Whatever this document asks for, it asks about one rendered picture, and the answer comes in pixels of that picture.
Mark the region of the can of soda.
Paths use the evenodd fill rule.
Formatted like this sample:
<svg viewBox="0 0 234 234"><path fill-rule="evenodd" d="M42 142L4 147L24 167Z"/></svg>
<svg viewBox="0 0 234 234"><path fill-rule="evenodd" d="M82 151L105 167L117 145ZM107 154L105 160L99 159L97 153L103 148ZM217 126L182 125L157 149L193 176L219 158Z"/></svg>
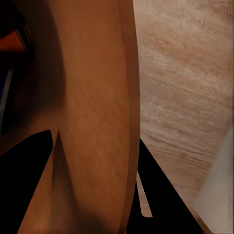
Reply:
<svg viewBox="0 0 234 234"><path fill-rule="evenodd" d="M0 136L3 133L10 105L15 68L0 62Z"/></svg>
<svg viewBox="0 0 234 234"><path fill-rule="evenodd" d="M17 72L33 59L34 48L16 8L0 4L0 62Z"/></svg>

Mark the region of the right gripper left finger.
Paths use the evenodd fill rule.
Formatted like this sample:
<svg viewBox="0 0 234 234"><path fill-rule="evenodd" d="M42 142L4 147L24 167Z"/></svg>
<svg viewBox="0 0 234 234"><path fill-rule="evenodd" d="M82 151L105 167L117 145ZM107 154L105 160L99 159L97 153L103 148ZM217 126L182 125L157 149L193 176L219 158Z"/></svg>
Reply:
<svg viewBox="0 0 234 234"><path fill-rule="evenodd" d="M17 234L50 154L50 130L31 135L0 156L0 234Z"/></svg>

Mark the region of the trash can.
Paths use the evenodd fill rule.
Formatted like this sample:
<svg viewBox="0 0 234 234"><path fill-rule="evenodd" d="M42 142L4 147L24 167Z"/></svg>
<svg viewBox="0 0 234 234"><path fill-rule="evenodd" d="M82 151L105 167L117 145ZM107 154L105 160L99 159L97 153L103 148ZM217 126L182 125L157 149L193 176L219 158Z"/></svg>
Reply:
<svg viewBox="0 0 234 234"><path fill-rule="evenodd" d="M16 8L35 52L15 72L0 156L39 132L53 138L17 234L125 234L140 143L133 0L0 4Z"/></svg>

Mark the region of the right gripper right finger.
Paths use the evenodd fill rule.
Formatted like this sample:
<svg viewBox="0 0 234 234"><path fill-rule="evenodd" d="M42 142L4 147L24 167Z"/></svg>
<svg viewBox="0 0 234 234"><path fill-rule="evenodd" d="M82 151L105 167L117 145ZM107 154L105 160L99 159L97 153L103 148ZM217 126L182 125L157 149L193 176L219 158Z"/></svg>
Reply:
<svg viewBox="0 0 234 234"><path fill-rule="evenodd" d="M137 169L153 217L144 217L135 193L125 234L204 234L140 138Z"/></svg>

